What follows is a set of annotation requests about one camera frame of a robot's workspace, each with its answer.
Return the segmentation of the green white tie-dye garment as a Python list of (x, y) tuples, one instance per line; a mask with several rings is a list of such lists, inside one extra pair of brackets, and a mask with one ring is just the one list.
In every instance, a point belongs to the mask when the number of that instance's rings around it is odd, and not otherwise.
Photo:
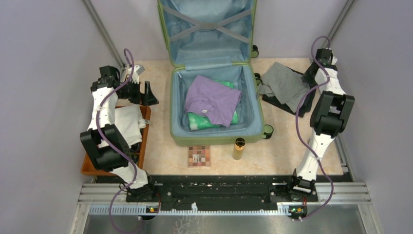
[[(215, 80), (216, 82), (223, 84), (227, 87), (234, 88), (234, 84), (230, 81), (220, 81), (220, 80)], [(210, 122), (208, 117), (201, 116), (195, 113), (187, 113), (188, 115), (188, 120), (189, 120), (189, 128), (191, 131), (196, 131), (196, 130), (203, 130), (203, 129), (209, 129), (209, 128), (219, 128), (222, 127), (223, 125), (217, 125), (213, 124)], [(238, 124), (239, 118), (238, 114), (235, 111), (231, 120), (231, 125)]]

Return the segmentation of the purple t-shirt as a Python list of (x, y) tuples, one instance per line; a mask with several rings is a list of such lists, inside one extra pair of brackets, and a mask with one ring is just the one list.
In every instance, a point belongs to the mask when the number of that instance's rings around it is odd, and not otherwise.
[(184, 111), (207, 117), (214, 125), (229, 127), (242, 92), (198, 75), (189, 86)]

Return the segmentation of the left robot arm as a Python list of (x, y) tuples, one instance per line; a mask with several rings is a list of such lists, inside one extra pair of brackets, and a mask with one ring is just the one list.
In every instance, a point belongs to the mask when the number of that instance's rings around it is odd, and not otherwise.
[(80, 141), (97, 170), (103, 170), (122, 178), (120, 190), (131, 194), (131, 198), (151, 201), (156, 196), (156, 188), (148, 173), (133, 161), (131, 143), (128, 143), (115, 124), (115, 114), (126, 108), (117, 108), (118, 99), (127, 99), (133, 104), (141, 104), (139, 76), (144, 71), (141, 65), (128, 69), (128, 77), (120, 81), (120, 72), (112, 66), (99, 69), (101, 77), (92, 83), (94, 99), (91, 122), (80, 134)]

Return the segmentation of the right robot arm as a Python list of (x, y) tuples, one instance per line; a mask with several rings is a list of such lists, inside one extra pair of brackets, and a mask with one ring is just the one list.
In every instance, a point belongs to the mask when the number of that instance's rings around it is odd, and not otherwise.
[(311, 82), (311, 91), (319, 90), (320, 97), (310, 117), (311, 139), (291, 181), (286, 196), (292, 201), (303, 200), (315, 193), (317, 171), (321, 160), (333, 140), (344, 131), (355, 98), (345, 93), (338, 79), (337, 58), (330, 48), (318, 49), (304, 78)]

